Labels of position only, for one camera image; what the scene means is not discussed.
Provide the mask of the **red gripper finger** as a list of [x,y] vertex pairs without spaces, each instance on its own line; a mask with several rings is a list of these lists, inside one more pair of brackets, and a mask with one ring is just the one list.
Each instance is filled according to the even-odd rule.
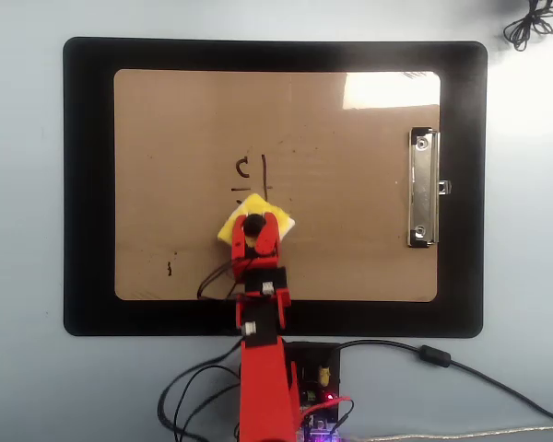
[[261,256],[275,253],[279,242],[277,218],[270,212],[263,215],[253,215],[253,235],[255,236],[255,251]]
[[231,236],[231,258],[244,259],[246,255],[246,240],[243,231],[243,224],[247,215],[239,215],[233,225]]

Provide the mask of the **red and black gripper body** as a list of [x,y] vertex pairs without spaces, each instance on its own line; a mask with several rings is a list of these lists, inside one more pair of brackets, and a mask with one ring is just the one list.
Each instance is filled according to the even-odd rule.
[[236,285],[242,286],[238,296],[271,297],[288,288],[287,270],[276,254],[234,258],[232,271]]

